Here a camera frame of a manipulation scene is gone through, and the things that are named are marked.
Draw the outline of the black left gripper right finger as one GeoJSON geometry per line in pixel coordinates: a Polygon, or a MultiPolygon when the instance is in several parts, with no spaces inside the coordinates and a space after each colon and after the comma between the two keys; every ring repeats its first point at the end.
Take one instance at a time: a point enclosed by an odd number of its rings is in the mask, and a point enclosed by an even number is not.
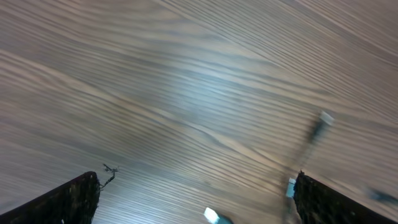
{"type": "Polygon", "coordinates": [[[397,224],[302,171],[296,178],[293,199],[303,224],[397,224]]]}

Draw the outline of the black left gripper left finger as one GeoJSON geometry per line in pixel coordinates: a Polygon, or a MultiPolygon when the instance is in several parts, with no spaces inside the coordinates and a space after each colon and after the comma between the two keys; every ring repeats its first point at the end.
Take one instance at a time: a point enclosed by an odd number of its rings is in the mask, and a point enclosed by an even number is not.
{"type": "Polygon", "coordinates": [[[100,198],[93,171],[1,215],[1,224],[91,224],[100,198]]]}

